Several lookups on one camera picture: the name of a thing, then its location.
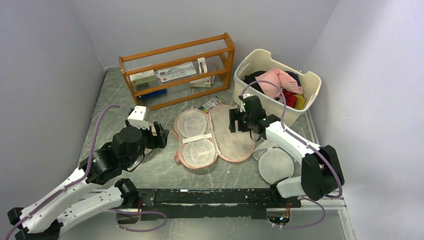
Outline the pink floral mesh laundry bag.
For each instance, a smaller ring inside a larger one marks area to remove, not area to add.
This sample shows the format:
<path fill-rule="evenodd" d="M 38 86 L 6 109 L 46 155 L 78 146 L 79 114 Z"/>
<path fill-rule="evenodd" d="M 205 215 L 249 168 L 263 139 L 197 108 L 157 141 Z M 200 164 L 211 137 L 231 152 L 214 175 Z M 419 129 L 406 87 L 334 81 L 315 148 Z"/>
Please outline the pink floral mesh laundry bag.
<path fill-rule="evenodd" d="M 229 130 L 229 110 L 222 104 L 207 113 L 189 109 L 180 113 L 173 125 L 173 136 L 178 141 L 174 161 L 189 169 L 202 169 L 218 158 L 230 163 L 248 159 L 256 148 L 256 142 L 248 132 Z"/>

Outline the pink bra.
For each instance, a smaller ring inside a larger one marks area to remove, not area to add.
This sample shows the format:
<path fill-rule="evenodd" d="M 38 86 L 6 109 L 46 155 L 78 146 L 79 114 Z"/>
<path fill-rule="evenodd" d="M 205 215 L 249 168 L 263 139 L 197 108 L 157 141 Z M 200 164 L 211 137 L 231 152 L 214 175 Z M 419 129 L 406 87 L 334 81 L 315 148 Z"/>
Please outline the pink bra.
<path fill-rule="evenodd" d="M 256 76 L 255 80 L 258 81 L 263 93 L 273 99 L 279 97 L 282 90 L 298 95 L 303 94 L 303 88 L 298 85 L 298 82 L 287 72 L 279 68 L 273 68 Z"/>

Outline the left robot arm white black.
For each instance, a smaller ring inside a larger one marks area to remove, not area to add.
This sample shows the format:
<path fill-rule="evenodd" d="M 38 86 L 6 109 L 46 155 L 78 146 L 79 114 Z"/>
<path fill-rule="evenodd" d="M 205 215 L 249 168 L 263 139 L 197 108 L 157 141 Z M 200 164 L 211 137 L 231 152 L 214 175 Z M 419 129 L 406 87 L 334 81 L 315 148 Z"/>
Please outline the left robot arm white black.
<path fill-rule="evenodd" d="M 57 240 L 78 223 L 103 211 L 132 208 L 140 202 L 139 191 L 129 178 L 121 178 L 100 193 L 100 189 L 123 171 L 132 172 L 146 149 L 164 149 L 169 130 L 155 121 L 148 129 L 128 124 L 110 142 L 93 151 L 72 174 L 48 195 L 27 207 L 14 207 L 8 213 L 13 226 L 6 239 Z"/>

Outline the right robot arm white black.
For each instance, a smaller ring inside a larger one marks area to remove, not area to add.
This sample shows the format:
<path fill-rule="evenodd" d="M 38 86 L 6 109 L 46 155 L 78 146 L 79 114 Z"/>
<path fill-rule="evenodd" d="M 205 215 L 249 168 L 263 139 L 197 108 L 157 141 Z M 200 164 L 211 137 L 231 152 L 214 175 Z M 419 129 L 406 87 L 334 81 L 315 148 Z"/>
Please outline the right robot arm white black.
<path fill-rule="evenodd" d="M 300 164 L 300 176 L 272 184 L 270 202 L 282 207 L 290 197 L 339 198 L 345 183 L 337 152 L 331 145 L 320 146 L 292 131 L 282 117 L 268 115 L 258 96 L 240 95 L 239 108 L 229 110 L 229 131 L 253 132 L 278 145 Z"/>

